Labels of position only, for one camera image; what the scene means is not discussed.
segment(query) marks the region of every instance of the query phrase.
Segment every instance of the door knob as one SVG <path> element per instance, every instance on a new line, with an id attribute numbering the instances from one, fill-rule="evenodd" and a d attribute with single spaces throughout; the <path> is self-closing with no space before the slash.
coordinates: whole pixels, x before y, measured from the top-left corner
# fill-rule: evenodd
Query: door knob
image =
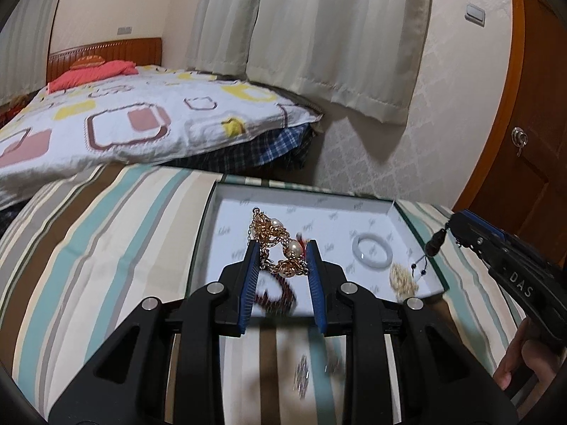
<path id="1" fill-rule="evenodd" d="M 528 145 L 528 134 L 521 127 L 516 126 L 512 129 L 512 143 L 518 147 L 516 156 L 520 156 L 524 147 Z"/>

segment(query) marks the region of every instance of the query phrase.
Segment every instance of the white patterned bedspread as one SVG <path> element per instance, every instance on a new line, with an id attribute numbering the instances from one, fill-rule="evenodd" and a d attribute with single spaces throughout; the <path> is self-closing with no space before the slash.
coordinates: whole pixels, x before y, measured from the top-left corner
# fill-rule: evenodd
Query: white patterned bedspread
<path id="1" fill-rule="evenodd" d="M 271 90 L 186 70 L 138 67 L 50 95 L 0 130 L 0 209 L 109 162 L 163 163 L 320 116 Z"/>

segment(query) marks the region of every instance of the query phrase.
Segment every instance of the door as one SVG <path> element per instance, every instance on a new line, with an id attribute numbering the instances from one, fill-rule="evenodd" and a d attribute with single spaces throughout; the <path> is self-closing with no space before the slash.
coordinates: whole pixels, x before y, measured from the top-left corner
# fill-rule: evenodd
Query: door
<path id="1" fill-rule="evenodd" d="M 550 260 L 567 252 L 567 29 L 545 0 L 524 0 L 526 37 L 508 135 L 471 211 Z M 512 141 L 515 128 L 515 143 Z"/>

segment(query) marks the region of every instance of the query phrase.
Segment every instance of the pillow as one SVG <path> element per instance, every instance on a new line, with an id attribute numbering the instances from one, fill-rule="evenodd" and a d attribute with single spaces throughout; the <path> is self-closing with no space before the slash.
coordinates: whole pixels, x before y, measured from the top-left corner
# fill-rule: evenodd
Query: pillow
<path id="1" fill-rule="evenodd" d="M 118 75 L 138 75 L 136 64 L 131 61 L 110 61 L 98 67 L 86 67 L 78 70 L 69 70 L 59 78 L 50 81 L 47 93 L 70 89 L 92 81 L 105 80 Z"/>
<path id="2" fill-rule="evenodd" d="M 106 60 L 101 56 L 83 56 L 71 64 L 69 69 L 77 70 L 79 68 L 98 67 L 104 64 Z"/>

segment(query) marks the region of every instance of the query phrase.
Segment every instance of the white tray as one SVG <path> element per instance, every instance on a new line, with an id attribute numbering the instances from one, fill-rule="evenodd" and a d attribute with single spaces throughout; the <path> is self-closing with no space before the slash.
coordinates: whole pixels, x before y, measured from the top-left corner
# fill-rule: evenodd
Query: white tray
<path id="1" fill-rule="evenodd" d="M 376 297 L 397 301 L 389 285 L 389 267 L 374 270 L 358 262 L 352 253 L 352 238 L 357 233 L 372 232 L 386 238 L 392 247 L 393 262 L 410 269 L 423 251 L 392 201 L 355 198 L 346 195 L 310 193 L 250 185 L 218 183 L 203 216 L 201 235 L 192 261 L 189 293 L 206 283 L 218 280 L 223 268 L 244 258 L 248 244 L 248 227 L 252 208 L 259 207 L 268 217 L 279 219 L 292 237 L 301 232 L 304 238 L 315 239 L 321 257 L 338 264 L 347 279 L 366 287 Z M 384 251 L 374 243 L 362 241 L 364 253 L 380 261 Z M 270 249 L 270 258 L 284 258 L 281 246 Z M 431 264 L 425 276 L 420 275 L 425 262 L 419 262 L 416 279 L 420 298 L 441 294 L 444 289 Z M 297 296 L 293 316 L 313 316 L 307 277 L 294 277 L 289 284 Z M 257 293 L 264 290 L 277 299 L 281 290 L 267 272 L 260 272 Z M 262 316 L 254 306 L 252 315 Z"/>

